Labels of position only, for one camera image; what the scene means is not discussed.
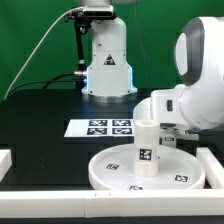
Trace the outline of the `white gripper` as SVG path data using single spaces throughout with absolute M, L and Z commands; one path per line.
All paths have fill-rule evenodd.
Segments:
M 183 118 L 179 98 L 184 85 L 177 85 L 173 89 L 155 90 L 151 96 L 138 103 L 133 110 L 133 119 L 153 119 L 162 127 L 186 128 L 187 122 Z

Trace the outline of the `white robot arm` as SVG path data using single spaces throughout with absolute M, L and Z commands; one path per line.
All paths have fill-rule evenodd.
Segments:
M 101 102 L 120 101 L 137 91 L 125 56 L 126 25 L 112 17 L 112 4 L 119 1 L 81 0 L 93 31 L 92 62 L 82 93 Z M 153 91 L 135 107 L 133 118 L 192 131 L 224 125 L 224 17 L 190 20 L 176 41 L 174 55 L 182 83 Z

